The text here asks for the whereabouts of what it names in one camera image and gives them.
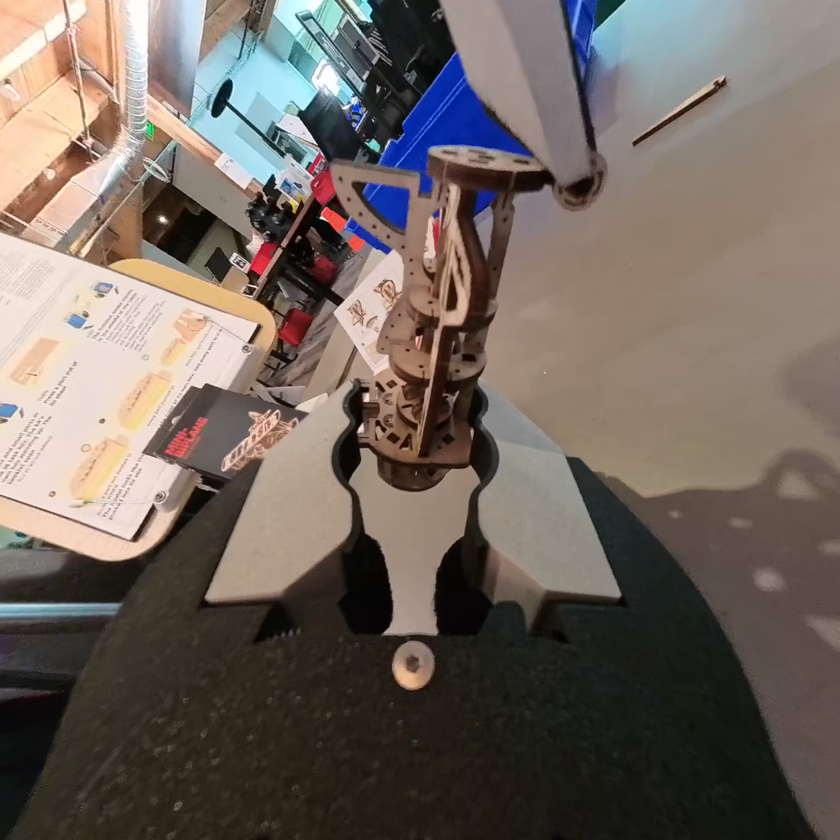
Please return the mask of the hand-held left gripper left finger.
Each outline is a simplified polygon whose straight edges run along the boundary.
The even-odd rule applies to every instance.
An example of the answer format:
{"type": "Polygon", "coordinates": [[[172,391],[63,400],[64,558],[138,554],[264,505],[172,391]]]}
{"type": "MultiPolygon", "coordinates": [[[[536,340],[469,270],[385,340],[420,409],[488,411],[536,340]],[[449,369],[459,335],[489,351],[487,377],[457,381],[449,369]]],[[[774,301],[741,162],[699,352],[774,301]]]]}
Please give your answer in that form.
{"type": "Polygon", "coordinates": [[[205,594],[209,605],[326,602],[347,592],[343,556],[362,529],[359,384],[341,385],[262,459],[205,594]]]}

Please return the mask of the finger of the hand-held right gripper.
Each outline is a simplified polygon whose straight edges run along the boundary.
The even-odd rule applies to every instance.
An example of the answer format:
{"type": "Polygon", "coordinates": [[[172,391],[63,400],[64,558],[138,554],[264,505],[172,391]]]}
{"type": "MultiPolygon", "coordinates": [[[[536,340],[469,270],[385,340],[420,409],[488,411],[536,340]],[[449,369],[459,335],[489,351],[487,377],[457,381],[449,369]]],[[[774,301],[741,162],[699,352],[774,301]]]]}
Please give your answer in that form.
{"type": "Polygon", "coordinates": [[[597,150],[562,1],[441,1],[466,78],[479,100],[550,174],[556,201],[586,209],[601,194],[597,150]]]}

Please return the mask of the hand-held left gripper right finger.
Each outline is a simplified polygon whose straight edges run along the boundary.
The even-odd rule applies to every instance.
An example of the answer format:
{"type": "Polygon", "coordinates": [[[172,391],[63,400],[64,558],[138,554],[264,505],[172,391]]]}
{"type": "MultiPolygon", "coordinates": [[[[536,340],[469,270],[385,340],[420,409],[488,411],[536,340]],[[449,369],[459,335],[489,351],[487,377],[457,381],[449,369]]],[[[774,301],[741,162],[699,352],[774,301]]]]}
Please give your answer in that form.
{"type": "Polygon", "coordinates": [[[560,446],[488,385],[476,389],[465,573],[491,604],[614,605],[622,593],[560,446]]]}

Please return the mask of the oval wooden disc part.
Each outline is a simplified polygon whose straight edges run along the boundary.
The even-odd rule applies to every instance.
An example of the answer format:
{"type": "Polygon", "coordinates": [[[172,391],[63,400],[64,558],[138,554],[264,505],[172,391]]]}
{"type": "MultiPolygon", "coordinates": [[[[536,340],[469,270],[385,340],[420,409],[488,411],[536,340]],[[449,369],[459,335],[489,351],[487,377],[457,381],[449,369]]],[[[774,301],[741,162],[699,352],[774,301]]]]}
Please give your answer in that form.
{"type": "Polygon", "coordinates": [[[468,145],[430,148],[427,173],[473,192],[535,193],[553,184],[552,174],[531,156],[468,145]]]}

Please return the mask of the wooden mechanical model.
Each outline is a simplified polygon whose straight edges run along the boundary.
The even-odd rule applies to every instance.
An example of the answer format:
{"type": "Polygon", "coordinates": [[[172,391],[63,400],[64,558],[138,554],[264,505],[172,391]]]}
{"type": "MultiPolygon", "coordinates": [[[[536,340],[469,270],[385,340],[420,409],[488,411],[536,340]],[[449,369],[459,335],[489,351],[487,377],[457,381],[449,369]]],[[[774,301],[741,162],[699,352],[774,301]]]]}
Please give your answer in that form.
{"type": "Polygon", "coordinates": [[[386,483],[426,490],[470,465],[470,410],[487,365],[514,194],[473,192],[433,178],[432,190],[424,192],[419,174],[348,161],[334,161],[330,173],[350,220],[389,245],[404,268],[402,294],[377,343],[388,366],[369,385],[364,442],[386,483]],[[372,185],[407,191],[404,227],[364,197],[372,185]],[[437,253],[426,259],[433,216],[439,217],[437,253]]]}

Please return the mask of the black model kit box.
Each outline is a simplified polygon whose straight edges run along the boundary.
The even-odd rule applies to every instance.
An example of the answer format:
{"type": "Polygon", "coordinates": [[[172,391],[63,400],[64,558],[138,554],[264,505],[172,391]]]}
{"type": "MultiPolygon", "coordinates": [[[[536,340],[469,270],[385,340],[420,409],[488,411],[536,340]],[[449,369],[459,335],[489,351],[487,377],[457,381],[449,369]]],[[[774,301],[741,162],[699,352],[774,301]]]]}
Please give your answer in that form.
{"type": "Polygon", "coordinates": [[[297,428],[307,411],[215,385],[191,387],[143,454],[216,482],[228,482],[297,428]]]}

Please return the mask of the blue plastic bin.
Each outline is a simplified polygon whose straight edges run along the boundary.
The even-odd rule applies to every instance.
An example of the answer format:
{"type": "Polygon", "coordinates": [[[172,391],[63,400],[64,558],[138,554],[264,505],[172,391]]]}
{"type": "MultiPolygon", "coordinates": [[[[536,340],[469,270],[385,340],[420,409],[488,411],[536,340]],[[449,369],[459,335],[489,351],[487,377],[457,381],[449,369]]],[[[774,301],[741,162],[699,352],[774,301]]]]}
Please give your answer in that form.
{"type": "MultiPolygon", "coordinates": [[[[585,75],[595,30],[597,1],[564,2],[581,75],[585,75]]],[[[405,118],[403,134],[389,140],[380,165],[409,172],[420,172],[421,189],[430,192],[427,153],[438,145],[469,145],[515,154],[530,154],[510,132],[490,115],[467,81],[457,54],[450,57],[419,103],[405,118]]],[[[369,185],[364,197],[388,221],[404,227],[407,217],[406,190],[385,185],[369,185]]],[[[362,226],[349,221],[346,227],[373,248],[387,253],[389,247],[362,226]]]]}

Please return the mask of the small wooden stick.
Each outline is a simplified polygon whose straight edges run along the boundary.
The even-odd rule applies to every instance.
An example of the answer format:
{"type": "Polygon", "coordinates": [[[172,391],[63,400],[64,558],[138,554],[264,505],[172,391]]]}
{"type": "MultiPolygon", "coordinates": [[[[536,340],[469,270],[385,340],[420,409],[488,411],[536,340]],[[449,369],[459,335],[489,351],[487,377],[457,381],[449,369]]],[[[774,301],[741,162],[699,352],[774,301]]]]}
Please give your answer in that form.
{"type": "Polygon", "coordinates": [[[699,105],[706,102],[710,98],[717,95],[720,91],[725,89],[728,86],[728,83],[729,79],[726,76],[713,78],[703,88],[699,89],[686,100],[682,101],[680,105],[671,109],[660,120],[653,123],[645,131],[637,135],[632,141],[632,146],[634,148],[638,147],[638,145],[652,138],[659,131],[667,128],[669,125],[673,124],[681,117],[687,115],[690,111],[698,108],[699,105]]]}

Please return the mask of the white instruction booklet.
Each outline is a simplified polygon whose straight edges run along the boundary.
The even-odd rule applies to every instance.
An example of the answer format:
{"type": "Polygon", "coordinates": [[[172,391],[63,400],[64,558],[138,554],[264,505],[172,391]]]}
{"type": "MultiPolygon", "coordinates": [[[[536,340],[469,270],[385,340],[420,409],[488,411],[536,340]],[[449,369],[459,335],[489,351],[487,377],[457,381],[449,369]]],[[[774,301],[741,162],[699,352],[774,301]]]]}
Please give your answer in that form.
{"type": "Polygon", "coordinates": [[[403,271],[403,260],[398,254],[375,251],[365,263],[360,282],[334,313],[374,375],[389,364],[387,354],[376,348],[386,318],[402,294],[403,271]]]}

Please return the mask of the plywood board with printed sheet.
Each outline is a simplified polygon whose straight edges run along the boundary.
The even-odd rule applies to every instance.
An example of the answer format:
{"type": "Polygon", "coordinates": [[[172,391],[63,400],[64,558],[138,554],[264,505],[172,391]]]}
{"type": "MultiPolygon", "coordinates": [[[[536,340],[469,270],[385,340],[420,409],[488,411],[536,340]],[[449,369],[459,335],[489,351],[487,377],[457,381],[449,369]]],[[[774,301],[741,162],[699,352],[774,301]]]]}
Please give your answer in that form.
{"type": "Polygon", "coordinates": [[[190,387],[247,392],[276,336],[204,280],[2,234],[2,525],[100,561],[157,546],[197,478],[144,450],[190,387]]]}

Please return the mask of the silver ventilation duct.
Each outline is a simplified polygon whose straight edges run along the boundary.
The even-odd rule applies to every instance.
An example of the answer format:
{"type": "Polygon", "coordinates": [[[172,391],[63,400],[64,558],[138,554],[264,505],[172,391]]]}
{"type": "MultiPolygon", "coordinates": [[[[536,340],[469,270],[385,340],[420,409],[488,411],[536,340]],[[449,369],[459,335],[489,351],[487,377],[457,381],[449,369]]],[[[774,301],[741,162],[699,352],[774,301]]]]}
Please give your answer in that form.
{"type": "Polygon", "coordinates": [[[117,60],[119,130],[110,150],[81,175],[80,183],[100,204],[115,194],[142,161],[149,92],[150,3],[108,2],[110,35],[117,60]]]}

